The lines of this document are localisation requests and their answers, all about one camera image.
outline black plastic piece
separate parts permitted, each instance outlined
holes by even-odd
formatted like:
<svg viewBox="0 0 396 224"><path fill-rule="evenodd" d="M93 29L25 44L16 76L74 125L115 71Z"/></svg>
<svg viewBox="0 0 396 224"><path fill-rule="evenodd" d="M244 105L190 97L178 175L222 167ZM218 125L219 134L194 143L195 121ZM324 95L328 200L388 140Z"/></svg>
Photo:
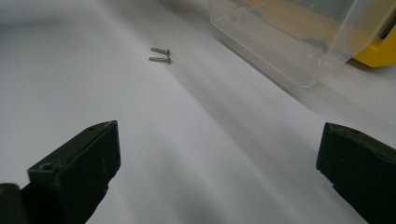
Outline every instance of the black plastic piece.
<svg viewBox="0 0 396 224"><path fill-rule="evenodd" d="M326 123L317 169L371 224L396 223L396 150L348 127Z"/></svg>
<svg viewBox="0 0 396 224"><path fill-rule="evenodd" d="M20 188L14 184L0 184L0 224L28 224Z"/></svg>
<svg viewBox="0 0 396 224"><path fill-rule="evenodd" d="M31 223L85 223L119 168L116 121L79 133L28 170L22 196Z"/></svg>

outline clear plastic container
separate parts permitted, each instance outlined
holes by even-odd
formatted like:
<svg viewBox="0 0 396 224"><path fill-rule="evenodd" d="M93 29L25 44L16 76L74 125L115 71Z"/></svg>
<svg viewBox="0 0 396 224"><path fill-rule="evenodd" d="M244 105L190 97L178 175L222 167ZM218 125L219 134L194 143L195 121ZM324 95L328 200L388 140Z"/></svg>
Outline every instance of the clear plastic container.
<svg viewBox="0 0 396 224"><path fill-rule="evenodd" d="M389 27L395 0L209 0L211 22L302 87L330 73Z"/></svg>

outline black clamp jaw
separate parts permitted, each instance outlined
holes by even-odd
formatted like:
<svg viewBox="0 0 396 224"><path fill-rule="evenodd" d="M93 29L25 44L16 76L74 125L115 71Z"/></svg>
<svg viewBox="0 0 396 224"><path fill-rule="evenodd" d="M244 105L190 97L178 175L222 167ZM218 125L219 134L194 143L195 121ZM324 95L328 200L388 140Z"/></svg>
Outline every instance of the black clamp jaw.
<svg viewBox="0 0 396 224"><path fill-rule="evenodd" d="M317 169L368 223L396 223L394 148L357 130L326 123Z"/></svg>
<svg viewBox="0 0 396 224"><path fill-rule="evenodd" d="M85 223L119 169L117 122L93 125L32 166L22 190L0 185L0 224Z"/></svg>

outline white table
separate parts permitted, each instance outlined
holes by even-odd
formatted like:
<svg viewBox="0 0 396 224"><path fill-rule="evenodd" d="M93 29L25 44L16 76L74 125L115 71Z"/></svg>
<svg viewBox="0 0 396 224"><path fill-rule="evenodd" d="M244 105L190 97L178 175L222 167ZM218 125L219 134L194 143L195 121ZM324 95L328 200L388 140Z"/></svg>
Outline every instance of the white table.
<svg viewBox="0 0 396 224"><path fill-rule="evenodd" d="M396 147L395 66L279 88L218 36L206 0L0 1L0 182L116 119L122 166L89 223L364 223L318 147L326 121Z"/></svg>

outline yellow object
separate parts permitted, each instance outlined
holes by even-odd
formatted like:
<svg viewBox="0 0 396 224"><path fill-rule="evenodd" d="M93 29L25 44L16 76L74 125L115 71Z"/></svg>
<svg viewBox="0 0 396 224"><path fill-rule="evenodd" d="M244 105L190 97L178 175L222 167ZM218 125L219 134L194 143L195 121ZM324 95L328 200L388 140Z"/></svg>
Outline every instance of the yellow object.
<svg viewBox="0 0 396 224"><path fill-rule="evenodd" d="M396 25L385 39L378 39L367 49L355 55L354 59L370 67L396 64Z"/></svg>

